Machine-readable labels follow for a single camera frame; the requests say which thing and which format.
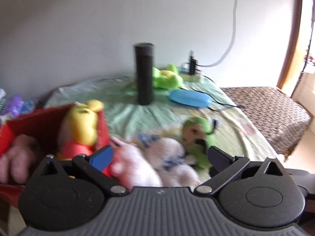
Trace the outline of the small white plush toy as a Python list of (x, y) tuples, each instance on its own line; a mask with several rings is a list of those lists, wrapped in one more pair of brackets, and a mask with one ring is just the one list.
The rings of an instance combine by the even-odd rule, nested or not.
[(123, 186), (128, 190), (135, 186), (162, 187), (160, 176), (137, 146), (116, 137), (110, 139), (110, 144), (114, 150), (113, 162), (110, 165), (111, 174)]

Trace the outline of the green plush doll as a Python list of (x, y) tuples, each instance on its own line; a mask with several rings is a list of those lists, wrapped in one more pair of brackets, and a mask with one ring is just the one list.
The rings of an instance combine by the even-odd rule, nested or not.
[(217, 120), (210, 122), (203, 117), (190, 117), (182, 127), (182, 144), (189, 155), (195, 158), (195, 165), (202, 169), (211, 167), (208, 150), (216, 145)]

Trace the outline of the yellow tiger plush toy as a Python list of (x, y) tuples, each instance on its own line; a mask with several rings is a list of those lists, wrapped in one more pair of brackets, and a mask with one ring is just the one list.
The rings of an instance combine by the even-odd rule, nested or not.
[(99, 100), (76, 102), (70, 107), (58, 133), (58, 159), (71, 160), (80, 154), (93, 154), (98, 140), (98, 113), (103, 108)]

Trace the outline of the white plush rabbit plaid ears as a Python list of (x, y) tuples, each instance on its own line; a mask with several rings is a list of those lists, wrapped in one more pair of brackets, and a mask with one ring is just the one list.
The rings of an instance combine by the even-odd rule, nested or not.
[(160, 176), (164, 187), (189, 187), (199, 185), (197, 172), (185, 162), (183, 146), (173, 138), (138, 134), (144, 155)]

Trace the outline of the pink plush bear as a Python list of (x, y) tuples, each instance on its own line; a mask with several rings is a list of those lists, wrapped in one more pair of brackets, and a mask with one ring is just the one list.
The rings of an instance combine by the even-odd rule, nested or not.
[(17, 184), (24, 184), (29, 177), (29, 169), (36, 161), (32, 146), (33, 137), (19, 135), (9, 150), (1, 156), (1, 184), (8, 184), (12, 178)]

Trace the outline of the brown patterned covered stool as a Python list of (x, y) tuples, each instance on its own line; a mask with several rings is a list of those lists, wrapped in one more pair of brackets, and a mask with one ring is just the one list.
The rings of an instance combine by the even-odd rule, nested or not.
[(228, 87), (223, 92), (285, 159), (307, 131), (312, 116), (276, 87)]

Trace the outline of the red cardboard box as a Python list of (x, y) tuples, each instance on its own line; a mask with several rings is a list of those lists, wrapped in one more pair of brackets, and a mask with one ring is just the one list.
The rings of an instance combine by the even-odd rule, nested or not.
[[(46, 144), (56, 154), (57, 137), (61, 123), (74, 106), (75, 104), (69, 104), (55, 108), (39, 109), (6, 122), (6, 124), (1, 126), (1, 156), (9, 150), (13, 140), (21, 134), (35, 138), (39, 144)], [(97, 140), (93, 146), (90, 146), (91, 151), (96, 151), (109, 145), (110, 136), (103, 111), (97, 113), (96, 131)], [(19, 195), (23, 187), (21, 184), (1, 184), (1, 199), (17, 208)]]

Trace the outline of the cartoon print bed sheet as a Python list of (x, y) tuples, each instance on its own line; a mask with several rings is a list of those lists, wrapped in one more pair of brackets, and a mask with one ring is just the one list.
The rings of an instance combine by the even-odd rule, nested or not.
[(190, 108), (169, 100), (169, 91), (157, 89), (150, 105), (137, 103), (137, 89), (130, 76), (94, 79), (58, 87), (45, 103), (46, 108), (99, 100), (104, 103), (106, 124), (111, 136), (143, 148), (138, 134), (156, 134), (181, 140), (182, 126), (192, 116), (217, 120), (216, 146), (232, 156), (246, 156), (252, 161), (278, 155), (262, 133), (212, 81), (185, 83), (185, 87), (209, 93), (216, 100), (210, 108)]

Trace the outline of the blue oval case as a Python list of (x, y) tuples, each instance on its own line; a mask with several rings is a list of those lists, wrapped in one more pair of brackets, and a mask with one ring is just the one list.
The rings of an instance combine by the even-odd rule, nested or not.
[(212, 98), (206, 93), (187, 89), (176, 89), (170, 92), (169, 100), (181, 105), (195, 107), (195, 108), (207, 108), (212, 105)]

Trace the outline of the blue patterned tissue pack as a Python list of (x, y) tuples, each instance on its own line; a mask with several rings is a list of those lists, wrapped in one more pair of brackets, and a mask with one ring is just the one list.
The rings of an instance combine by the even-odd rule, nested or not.
[(29, 114), (32, 113), (37, 105), (40, 103), (38, 99), (33, 99), (33, 100), (27, 100), (23, 103), (22, 109), (20, 111), (20, 114)]

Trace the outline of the white power strip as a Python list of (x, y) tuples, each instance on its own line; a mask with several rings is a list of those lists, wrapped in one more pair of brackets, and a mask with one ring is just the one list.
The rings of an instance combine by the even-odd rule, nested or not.
[(197, 83), (201, 83), (204, 80), (204, 76), (203, 75), (189, 75), (189, 74), (185, 74), (185, 73), (180, 73), (179, 76), (183, 79), (183, 81), (185, 82), (197, 82)]

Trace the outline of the purple tissue pack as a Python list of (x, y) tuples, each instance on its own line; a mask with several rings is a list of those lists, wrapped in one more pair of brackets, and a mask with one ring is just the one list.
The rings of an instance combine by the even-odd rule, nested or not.
[(14, 95), (6, 101), (4, 109), (1, 112), (1, 116), (9, 114), (12, 118), (16, 118), (20, 115), (23, 108), (24, 101), (20, 94)]

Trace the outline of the green frog plush toy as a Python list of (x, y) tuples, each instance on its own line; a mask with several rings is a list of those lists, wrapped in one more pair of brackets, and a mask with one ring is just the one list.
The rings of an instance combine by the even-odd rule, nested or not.
[(152, 69), (153, 87), (162, 89), (179, 89), (182, 86), (183, 78), (179, 75), (178, 68), (174, 64), (169, 64), (166, 69)]

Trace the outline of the black plug adapter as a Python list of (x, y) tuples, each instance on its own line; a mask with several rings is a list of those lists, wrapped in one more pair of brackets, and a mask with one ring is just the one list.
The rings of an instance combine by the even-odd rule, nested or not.
[(190, 51), (189, 72), (188, 72), (190, 76), (195, 75), (196, 67), (197, 67), (197, 60), (194, 57), (194, 52)]

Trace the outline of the black cylindrical flask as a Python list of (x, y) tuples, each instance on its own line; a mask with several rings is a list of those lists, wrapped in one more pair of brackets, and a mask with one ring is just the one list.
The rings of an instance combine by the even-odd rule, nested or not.
[(152, 43), (137, 43), (134, 45), (138, 103), (149, 105), (153, 102), (153, 59), (154, 45)]

